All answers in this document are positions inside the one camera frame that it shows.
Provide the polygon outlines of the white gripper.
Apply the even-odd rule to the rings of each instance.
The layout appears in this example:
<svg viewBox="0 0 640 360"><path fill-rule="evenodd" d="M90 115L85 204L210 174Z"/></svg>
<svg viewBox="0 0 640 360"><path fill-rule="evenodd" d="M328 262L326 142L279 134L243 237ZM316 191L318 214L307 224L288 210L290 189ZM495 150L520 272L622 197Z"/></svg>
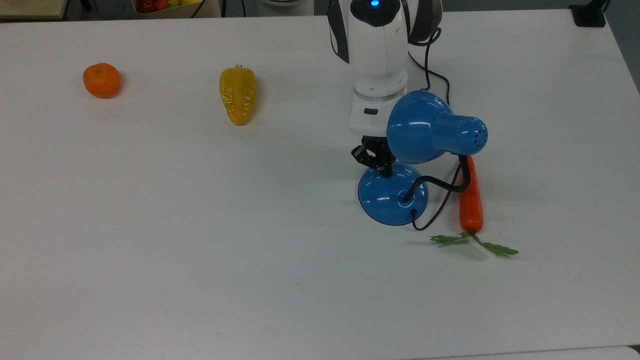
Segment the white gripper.
<svg viewBox="0 0 640 360"><path fill-rule="evenodd" d="M365 96L354 93L349 117L349 131L364 136L350 155L361 165L377 170L384 178L393 175L396 161L387 141L387 124L401 94Z"/></svg>

